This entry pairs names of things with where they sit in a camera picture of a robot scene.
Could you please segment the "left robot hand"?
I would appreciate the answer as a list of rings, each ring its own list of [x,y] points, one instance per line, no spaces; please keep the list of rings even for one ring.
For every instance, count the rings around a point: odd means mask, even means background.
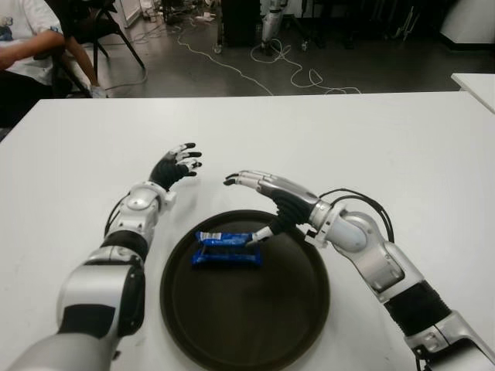
[[[169,191],[179,180],[197,176],[202,153],[194,151],[195,147],[195,143],[189,142],[166,152],[153,167],[148,180]]]

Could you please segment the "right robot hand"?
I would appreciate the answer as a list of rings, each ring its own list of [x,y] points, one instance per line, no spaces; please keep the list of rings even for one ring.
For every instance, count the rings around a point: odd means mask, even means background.
[[[243,170],[227,176],[224,185],[248,187],[269,198],[277,206],[276,217],[267,226],[252,233],[248,244],[265,241],[297,225],[319,227],[314,216],[321,199],[291,180],[267,172]]]

